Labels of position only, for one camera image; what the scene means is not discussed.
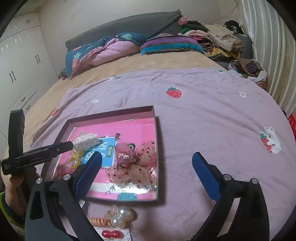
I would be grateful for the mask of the person's left hand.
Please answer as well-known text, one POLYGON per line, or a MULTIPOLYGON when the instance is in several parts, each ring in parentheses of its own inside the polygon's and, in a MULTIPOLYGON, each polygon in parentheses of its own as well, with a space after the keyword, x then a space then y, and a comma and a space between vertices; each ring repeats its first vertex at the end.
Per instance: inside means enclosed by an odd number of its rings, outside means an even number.
POLYGON ((16 188, 19 187, 23 180, 24 176, 11 176, 11 175, 3 175, 3 182, 5 185, 5 201, 8 207, 14 211, 17 215, 22 216, 25 214, 24 208, 22 207, 16 188))

